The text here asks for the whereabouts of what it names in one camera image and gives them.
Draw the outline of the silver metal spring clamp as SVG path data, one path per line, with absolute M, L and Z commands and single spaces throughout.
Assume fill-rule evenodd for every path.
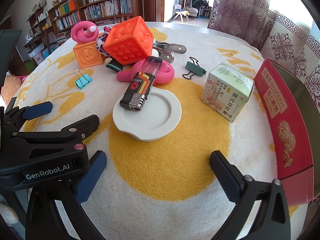
M 184 54 L 187 52 L 187 48 L 184 45 L 160 41 L 156 41 L 153 44 L 153 49 L 155 49 L 158 52 L 158 56 L 167 63 L 174 62 L 173 53 Z

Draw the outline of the small wooden stool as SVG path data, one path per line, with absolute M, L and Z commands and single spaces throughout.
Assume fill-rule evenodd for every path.
M 189 11 L 186 11 L 186 10 L 182 10 L 182 11 L 175 11 L 175 16 L 173 18 L 173 20 L 175 20 L 176 18 L 180 18 L 181 22 L 184 22 L 184 18 L 189 21 L 190 18 L 189 18 Z

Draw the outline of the red biscuit tin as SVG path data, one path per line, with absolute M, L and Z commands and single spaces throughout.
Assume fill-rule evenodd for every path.
M 303 83 L 272 59 L 263 61 L 254 83 L 272 131 L 287 203 L 309 203 L 319 196 L 319 111 Z

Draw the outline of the light orange embossed cube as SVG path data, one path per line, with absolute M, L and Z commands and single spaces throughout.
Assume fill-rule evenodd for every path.
M 97 50 L 95 41 L 77 43 L 73 47 L 73 52 L 80 69 L 101 65 L 105 62 L 105 57 Z

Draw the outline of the white green medicine box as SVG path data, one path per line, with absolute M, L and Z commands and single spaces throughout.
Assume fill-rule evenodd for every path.
M 254 81 L 251 78 L 221 63 L 208 74 L 202 102 L 233 122 L 249 100 L 253 89 Z

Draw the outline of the red-orange embossed cube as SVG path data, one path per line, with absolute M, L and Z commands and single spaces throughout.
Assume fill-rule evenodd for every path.
M 152 54 L 153 34 L 141 16 L 114 25 L 103 45 L 122 65 L 136 63 Z

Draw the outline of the teal binder clip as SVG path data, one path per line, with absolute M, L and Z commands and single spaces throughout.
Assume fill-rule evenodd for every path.
M 85 86 L 92 82 L 91 77 L 88 74 L 82 74 L 79 68 L 75 68 L 73 70 L 73 74 L 75 74 L 77 77 L 75 84 L 79 89 L 83 89 Z

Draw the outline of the leopard print plush toy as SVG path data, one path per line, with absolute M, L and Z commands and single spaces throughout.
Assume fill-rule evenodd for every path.
M 111 55 L 104 49 L 104 44 L 105 44 L 105 41 L 106 41 L 109 33 L 110 33 L 110 28 L 105 26 L 104 27 L 104 32 L 100 33 L 98 35 L 98 38 L 96 39 L 96 42 L 95 42 L 95 46 L 96 46 L 97 51 L 101 55 L 103 55 L 103 56 L 105 56 L 107 58 L 111 58 Z

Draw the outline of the black orange lighter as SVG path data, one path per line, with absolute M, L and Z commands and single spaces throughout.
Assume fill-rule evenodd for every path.
M 150 89 L 155 81 L 155 76 L 147 73 L 153 70 L 156 74 L 161 66 L 162 59 L 159 57 L 148 56 L 144 59 L 141 72 L 137 72 L 130 82 L 123 98 L 120 100 L 120 106 L 130 111 L 141 111 L 148 98 Z

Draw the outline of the dark green binder clip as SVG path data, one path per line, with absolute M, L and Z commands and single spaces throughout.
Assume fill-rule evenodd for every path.
M 206 74 L 206 70 L 199 65 L 198 59 L 194 57 L 189 57 L 190 61 L 188 61 L 185 65 L 185 69 L 188 71 L 187 74 L 183 74 L 183 78 L 187 80 L 191 80 L 194 75 L 204 76 Z

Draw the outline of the white yellow towel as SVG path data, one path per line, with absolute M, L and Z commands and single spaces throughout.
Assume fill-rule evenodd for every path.
M 182 117 L 162 139 L 142 142 L 116 128 L 112 110 L 127 84 L 104 64 L 85 69 L 92 82 L 76 87 L 73 40 L 26 78 L 16 106 L 53 104 L 51 113 L 26 122 L 24 131 L 58 131 L 89 115 L 99 116 L 99 128 L 85 144 L 89 155 L 106 153 L 107 167 L 82 206 L 106 239 L 210 239 L 234 206 L 210 168 L 210 154 L 220 150 L 243 174 L 270 182 L 277 177 L 276 152 L 257 92 L 229 122 L 201 101 L 206 77 L 186 80 L 182 75 L 194 57 L 207 71 L 226 63 L 252 78 L 263 57 L 232 38 L 162 27 L 151 31 L 156 40 L 187 48 L 174 56 L 175 77 L 164 85 L 180 101 Z

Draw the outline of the dark green cosmetic tube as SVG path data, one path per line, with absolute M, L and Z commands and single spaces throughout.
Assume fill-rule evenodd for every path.
M 116 61 L 115 59 L 112 59 L 107 65 L 107 68 L 115 71 L 115 72 L 120 72 L 123 70 L 123 65 L 120 64 L 118 61 Z

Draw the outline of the wooden bookshelf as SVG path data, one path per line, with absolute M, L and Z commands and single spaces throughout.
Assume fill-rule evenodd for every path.
M 51 53 L 51 46 L 66 42 L 71 37 L 71 28 L 80 21 L 112 26 L 142 15 L 142 0 L 62 0 L 48 11 L 38 9 L 28 18 L 33 38 L 24 48 L 31 52 L 44 44 Z

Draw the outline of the panda squishy toy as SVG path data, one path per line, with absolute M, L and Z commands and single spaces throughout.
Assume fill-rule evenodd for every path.
M 151 56 L 153 56 L 153 57 L 159 57 L 159 52 L 158 52 L 155 48 L 153 48 L 153 49 L 152 49 L 152 52 L 151 52 Z

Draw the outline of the patterned purple curtain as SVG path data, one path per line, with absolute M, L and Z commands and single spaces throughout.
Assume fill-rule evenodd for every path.
M 301 0 L 211 0 L 208 28 L 245 40 L 289 70 L 319 106 L 319 28 Z

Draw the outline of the pink knotted foam tube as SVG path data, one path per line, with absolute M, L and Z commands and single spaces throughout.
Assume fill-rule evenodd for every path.
M 132 79 L 135 77 L 137 72 L 141 72 L 141 68 L 144 64 L 145 60 L 140 60 L 137 63 L 135 63 L 131 68 L 127 68 L 126 70 L 119 71 L 116 74 L 116 78 L 120 82 L 131 82 Z M 160 84 L 168 84 L 170 83 L 174 76 L 175 71 L 170 63 L 167 61 L 162 61 L 159 71 L 154 74 L 153 70 L 147 71 L 147 73 L 150 73 L 155 76 L 154 85 Z

